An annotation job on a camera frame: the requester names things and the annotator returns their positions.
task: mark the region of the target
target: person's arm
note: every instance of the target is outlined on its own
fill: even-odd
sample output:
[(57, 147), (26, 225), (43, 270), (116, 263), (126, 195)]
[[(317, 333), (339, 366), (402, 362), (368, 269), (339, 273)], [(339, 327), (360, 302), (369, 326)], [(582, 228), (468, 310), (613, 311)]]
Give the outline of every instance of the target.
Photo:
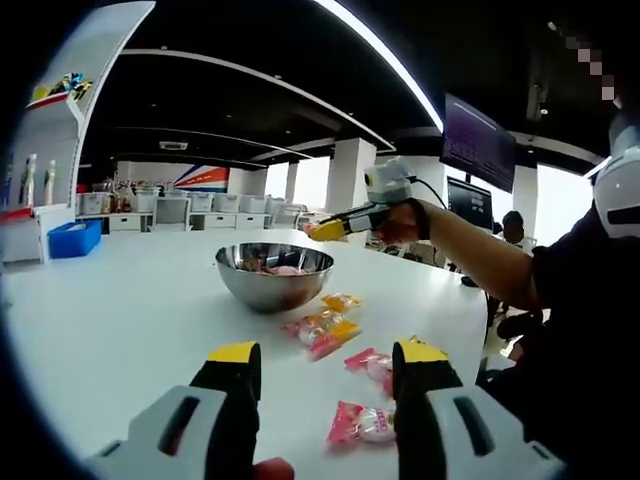
[(474, 282), (516, 308), (545, 308), (535, 289), (531, 256), (451, 212), (421, 203), (431, 224), (431, 243)]

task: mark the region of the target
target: screen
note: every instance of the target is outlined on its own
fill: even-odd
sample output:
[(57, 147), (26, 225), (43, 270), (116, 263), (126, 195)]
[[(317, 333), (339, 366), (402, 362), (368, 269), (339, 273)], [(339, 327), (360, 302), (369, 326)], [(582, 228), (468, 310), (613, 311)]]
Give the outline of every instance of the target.
[(476, 227), (493, 232), (491, 192), (447, 177), (449, 210)]
[(471, 105), (447, 94), (440, 161), (511, 193), (515, 139)]

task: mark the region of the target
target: black ceiling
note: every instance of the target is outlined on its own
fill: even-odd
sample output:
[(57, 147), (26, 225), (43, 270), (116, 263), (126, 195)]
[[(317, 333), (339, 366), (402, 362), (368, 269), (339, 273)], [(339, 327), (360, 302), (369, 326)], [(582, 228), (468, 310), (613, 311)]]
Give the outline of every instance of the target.
[[(417, 0), (342, 3), (396, 53), (441, 116), (443, 94), (449, 92), (508, 130), (607, 154), (614, 107), (601, 100), (601, 79), (590, 76), (577, 52), (547, 27), (550, 14), (524, 14), (521, 5), (463, 10)], [(399, 153), (437, 154), (440, 148), (437, 141), (397, 138), (400, 129), (433, 123), (386, 63), (312, 0), (159, 3), (126, 48), (191, 52), (233, 62), (333, 105), (392, 141)], [(527, 119), (534, 83), (545, 92), (549, 114)], [(158, 147), (158, 141), (172, 140), (187, 141), (185, 153), (201, 163), (271, 164), (300, 156), (252, 159), (274, 146), (354, 135), (388, 149), (349, 118), (247, 73), (184, 58), (123, 55), (98, 100), (83, 162), (110, 157), (176, 161), (177, 154)], [(539, 154), (543, 161), (563, 162), (562, 155), (536, 150)], [(568, 162), (576, 171), (588, 168), (586, 162)]]

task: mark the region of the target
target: stainless steel bowl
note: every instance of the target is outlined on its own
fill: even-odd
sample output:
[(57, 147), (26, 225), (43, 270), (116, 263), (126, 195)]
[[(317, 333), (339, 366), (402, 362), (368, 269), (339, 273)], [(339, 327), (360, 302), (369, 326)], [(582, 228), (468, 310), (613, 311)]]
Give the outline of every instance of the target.
[[(333, 258), (283, 243), (242, 243), (218, 250), (216, 264), (224, 284), (238, 300), (258, 312), (273, 313), (304, 305), (320, 293), (331, 274)], [(266, 273), (285, 265), (307, 273)]]

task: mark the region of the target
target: blue container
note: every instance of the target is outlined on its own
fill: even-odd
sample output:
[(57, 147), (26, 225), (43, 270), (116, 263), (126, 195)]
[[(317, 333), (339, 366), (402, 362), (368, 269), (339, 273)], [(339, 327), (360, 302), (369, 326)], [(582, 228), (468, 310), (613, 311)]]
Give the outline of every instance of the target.
[(84, 257), (100, 243), (102, 222), (69, 222), (49, 232), (49, 256), (51, 258)]

